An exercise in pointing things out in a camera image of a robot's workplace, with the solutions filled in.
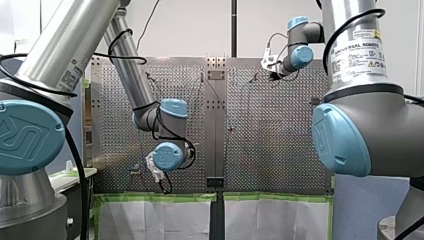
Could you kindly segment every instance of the white cloth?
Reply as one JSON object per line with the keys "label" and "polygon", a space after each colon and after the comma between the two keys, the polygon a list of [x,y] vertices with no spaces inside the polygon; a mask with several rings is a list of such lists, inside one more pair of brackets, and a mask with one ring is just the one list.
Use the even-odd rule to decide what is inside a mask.
{"label": "white cloth", "polygon": [[210,202],[109,202],[99,240],[209,240]]}
{"label": "white cloth", "polygon": [[328,240],[329,203],[225,202],[226,240]]}
{"label": "white cloth", "polygon": [[146,162],[147,162],[147,168],[150,170],[153,177],[155,178],[155,182],[158,183],[160,180],[165,178],[165,174],[161,170],[159,170],[153,162],[153,152],[147,155]]}

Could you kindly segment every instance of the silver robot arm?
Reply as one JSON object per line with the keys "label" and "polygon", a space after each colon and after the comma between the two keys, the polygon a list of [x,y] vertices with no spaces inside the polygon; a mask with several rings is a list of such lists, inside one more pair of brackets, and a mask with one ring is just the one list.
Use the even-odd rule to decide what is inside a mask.
{"label": "silver robot arm", "polygon": [[[66,125],[70,97],[104,33],[108,43],[126,30],[130,0],[64,0],[18,72],[0,80],[0,239],[65,240],[66,197],[55,194],[45,167],[60,153],[65,138],[78,166],[82,190],[82,230],[88,226],[88,188],[78,150]],[[111,47],[120,57],[137,52],[130,34]],[[0,56],[0,62],[26,54]],[[135,125],[159,132],[154,163],[172,171],[192,157],[185,138],[187,103],[156,103],[144,72],[132,59],[112,58],[134,111]],[[40,232],[49,224],[49,231]]]}
{"label": "silver robot arm", "polygon": [[[137,49],[125,20],[126,10],[120,8],[112,19],[105,40],[113,56],[138,56]],[[186,137],[187,103],[181,99],[163,99],[159,104],[153,97],[146,73],[139,61],[112,58],[133,109],[134,125],[143,131],[158,132],[160,144],[147,161],[156,180],[161,172],[174,171],[186,161],[193,160],[195,148]]]}
{"label": "silver robot arm", "polygon": [[[405,95],[388,79],[378,24],[385,11],[376,9],[375,0],[323,0],[322,11],[323,64],[330,91],[313,113],[319,159],[337,174],[411,177],[411,189],[396,217],[396,240],[424,239],[423,101]],[[318,25],[294,18],[288,56],[282,61],[266,59],[266,53],[263,68],[279,79],[306,67],[313,58],[306,45],[323,40]],[[298,39],[304,42],[292,46]]]}

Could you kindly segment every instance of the sticker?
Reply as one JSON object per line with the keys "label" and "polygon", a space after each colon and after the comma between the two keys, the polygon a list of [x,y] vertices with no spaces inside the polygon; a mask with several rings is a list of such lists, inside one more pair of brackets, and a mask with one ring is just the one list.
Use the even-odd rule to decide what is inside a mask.
{"label": "sticker", "polygon": [[72,59],[68,69],[66,69],[59,83],[56,85],[56,88],[61,91],[73,92],[78,81],[84,74],[84,69],[77,60]]}
{"label": "sticker", "polygon": [[381,34],[380,31],[376,29],[361,29],[356,30],[353,32],[353,39],[364,39],[364,38],[371,38],[371,39],[380,39],[381,40]]}
{"label": "sticker", "polygon": [[331,50],[334,82],[348,82],[361,74],[387,76],[383,46],[378,39],[358,39]]}

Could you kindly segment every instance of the pegboard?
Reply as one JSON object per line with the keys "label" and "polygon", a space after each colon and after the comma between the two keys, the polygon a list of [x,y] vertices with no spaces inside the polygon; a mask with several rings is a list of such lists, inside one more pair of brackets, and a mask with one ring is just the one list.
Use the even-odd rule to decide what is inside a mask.
{"label": "pegboard", "polygon": [[[169,173],[173,192],[205,192],[202,84],[205,59],[151,58],[148,61],[145,72],[148,73],[154,96],[158,100],[170,97],[184,99],[189,106],[186,137],[196,146],[197,159],[190,169]],[[93,152],[98,155],[93,159],[95,164],[100,166],[95,191],[159,191],[144,160],[157,142],[152,139],[150,132],[134,128],[132,110],[114,66],[104,59],[95,59],[93,64],[92,91],[97,93],[93,94],[93,97],[98,98],[93,101],[101,103],[98,106],[100,109],[92,111],[93,125],[100,129],[93,131],[93,141],[100,142],[98,145],[93,142]],[[138,174],[131,174],[130,169],[136,164],[141,166],[141,170]]]}
{"label": "pegboard", "polygon": [[[206,192],[206,168],[211,166],[205,162],[206,126],[215,121],[205,117],[204,76],[210,62],[203,58],[148,58],[148,62],[145,71],[155,97],[182,98],[189,104],[187,138],[196,146],[197,160],[188,170],[170,173],[174,192]],[[330,174],[314,153],[310,129],[311,98],[322,97],[328,89],[321,65],[312,63],[292,82],[269,82],[259,64],[260,59],[226,59],[220,66],[225,67],[227,83],[222,99],[227,128],[221,134],[224,161],[214,167],[224,165],[223,190],[328,194]],[[151,133],[133,127],[114,66],[95,59],[92,81],[93,160],[100,169],[95,191],[159,191],[143,161],[157,143]],[[141,165],[141,174],[131,175],[135,164]]]}
{"label": "pegboard", "polygon": [[330,193],[311,131],[311,98],[328,91],[321,62],[274,83],[259,59],[229,59],[227,68],[226,191]]}

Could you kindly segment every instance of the metal pole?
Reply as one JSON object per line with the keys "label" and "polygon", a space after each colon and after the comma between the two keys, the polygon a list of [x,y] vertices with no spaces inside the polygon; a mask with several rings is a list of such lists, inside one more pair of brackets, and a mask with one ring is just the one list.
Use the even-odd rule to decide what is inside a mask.
{"label": "metal pole", "polygon": [[231,0],[231,57],[237,57],[237,0]]}

